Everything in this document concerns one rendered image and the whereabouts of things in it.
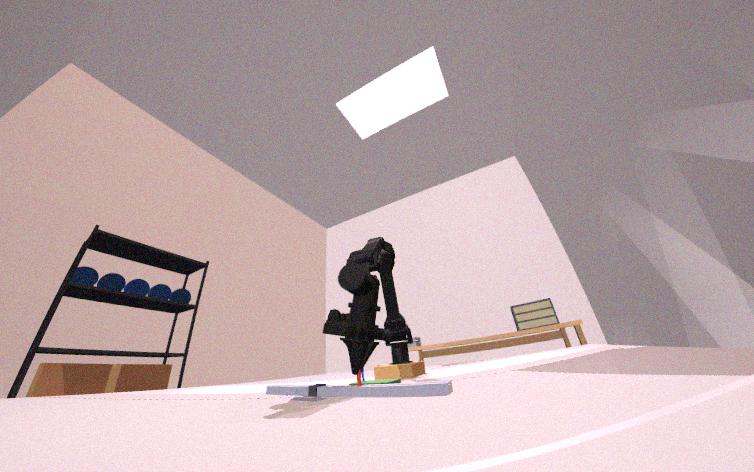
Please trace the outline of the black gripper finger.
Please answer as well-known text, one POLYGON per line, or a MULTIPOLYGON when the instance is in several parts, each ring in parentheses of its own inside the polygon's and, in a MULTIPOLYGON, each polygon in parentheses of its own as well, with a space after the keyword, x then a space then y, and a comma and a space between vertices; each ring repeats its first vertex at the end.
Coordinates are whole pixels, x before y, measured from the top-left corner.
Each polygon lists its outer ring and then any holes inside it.
POLYGON ((363 363, 363 358, 369 341, 340 338, 348 348, 352 374, 357 375, 363 363))
POLYGON ((364 355, 364 358, 363 358, 364 360, 363 360, 363 363, 362 363, 362 366, 361 366, 361 372, 362 372, 363 368, 365 367, 365 363, 367 362, 367 360, 369 359, 370 355, 372 354, 372 352, 374 351, 374 349, 377 347, 377 345, 379 345, 379 343, 380 342, 369 341, 368 347, 366 349, 366 352, 365 352, 365 355, 364 355))

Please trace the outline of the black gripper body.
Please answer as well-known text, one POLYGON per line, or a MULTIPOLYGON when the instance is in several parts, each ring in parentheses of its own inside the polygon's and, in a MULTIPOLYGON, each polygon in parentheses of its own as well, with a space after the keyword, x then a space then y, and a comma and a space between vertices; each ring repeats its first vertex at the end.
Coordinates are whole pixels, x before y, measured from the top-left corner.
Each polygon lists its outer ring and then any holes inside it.
POLYGON ((373 299, 353 298, 352 302, 348 302, 348 307, 351 308, 350 321, 328 319, 324 323, 323 333, 362 341, 376 339, 392 342, 390 330, 375 325, 376 312, 381 309, 377 303, 373 299))

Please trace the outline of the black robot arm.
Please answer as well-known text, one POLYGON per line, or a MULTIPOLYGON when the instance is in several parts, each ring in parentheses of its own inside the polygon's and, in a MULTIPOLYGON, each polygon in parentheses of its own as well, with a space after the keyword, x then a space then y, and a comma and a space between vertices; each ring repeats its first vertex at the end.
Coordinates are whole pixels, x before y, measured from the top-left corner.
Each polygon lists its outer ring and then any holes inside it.
MULTIPOLYGON (((368 240, 363 249, 350 253, 346 265, 340 270, 337 277, 339 286, 352 293, 353 298, 368 298, 378 301, 380 281, 376 275, 371 275, 370 272, 379 272, 387 312, 384 329, 388 329, 392 333, 392 342, 408 340, 396 343, 385 341, 386 346, 392 348, 392 363, 389 365, 413 363, 409 359, 407 346, 407 344, 413 343, 412 334, 405 323, 405 318, 399 312, 394 286, 392 275, 394 259, 395 252, 390 243, 384 241, 383 237, 372 238, 368 240)), ((350 313, 351 308, 347 314, 341 314, 336 309, 330 310, 327 320, 350 321, 350 313)))

